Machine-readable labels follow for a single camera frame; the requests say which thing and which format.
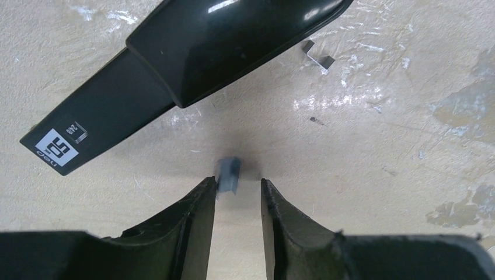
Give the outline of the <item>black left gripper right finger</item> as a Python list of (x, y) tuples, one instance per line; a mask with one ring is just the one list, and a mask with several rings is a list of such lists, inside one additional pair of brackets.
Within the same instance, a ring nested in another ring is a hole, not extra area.
[(456, 234), (346, 235), (318, 224), (261, 180), (267, 279), (493, 279), (478, 239)]

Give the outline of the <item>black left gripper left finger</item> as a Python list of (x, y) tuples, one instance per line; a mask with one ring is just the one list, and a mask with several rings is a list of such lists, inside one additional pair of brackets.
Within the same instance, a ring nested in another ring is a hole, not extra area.
[(217, 184), (207, 177), (182, 199), (119, 237), (83, 231), (3, 232), (2, 279), (206, 279)]

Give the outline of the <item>grey staple strip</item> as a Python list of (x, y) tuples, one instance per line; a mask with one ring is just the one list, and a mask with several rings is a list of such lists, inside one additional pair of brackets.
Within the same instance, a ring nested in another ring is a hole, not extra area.
[(217, 196), (221, 193), (233, 192), (236, 194), (241, 160), (238, 157), (224, 157), (217, 161), (215, 179), (217, 182)]

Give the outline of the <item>black stapler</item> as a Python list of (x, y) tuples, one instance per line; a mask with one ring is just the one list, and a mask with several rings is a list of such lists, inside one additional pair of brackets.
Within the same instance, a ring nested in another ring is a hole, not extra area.
[(163, 1), (125, 48), (20, 139), (65, 176), (174, 107), (252, 72), (350, 1)]

